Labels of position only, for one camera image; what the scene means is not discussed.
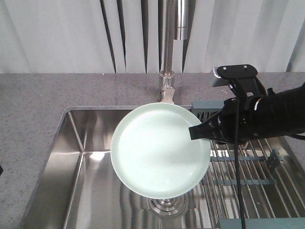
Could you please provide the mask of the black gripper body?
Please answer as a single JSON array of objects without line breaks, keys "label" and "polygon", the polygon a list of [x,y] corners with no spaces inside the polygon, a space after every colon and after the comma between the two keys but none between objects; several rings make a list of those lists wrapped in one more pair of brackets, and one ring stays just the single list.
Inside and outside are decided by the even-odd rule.
[{"label": "black gripper body", "polygon": [[209,138],[220,143],[244,144],[260,134],[254,120],[254,108],[259,97],[247,98],[247,108],[236,98],[224,102],[224,107],[209,120]]}]

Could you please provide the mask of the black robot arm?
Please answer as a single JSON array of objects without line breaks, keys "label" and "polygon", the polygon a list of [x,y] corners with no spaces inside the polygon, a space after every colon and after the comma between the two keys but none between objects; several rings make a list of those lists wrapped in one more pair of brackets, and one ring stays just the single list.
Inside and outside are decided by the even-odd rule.
[{"label": "black robot arm", "polygon": [[244,144],[251,140],[295,136],[305,131],[305,87],[249,97],[248,109],[236,98],[224,102],[221,111],[189,128],[190,138]]}]

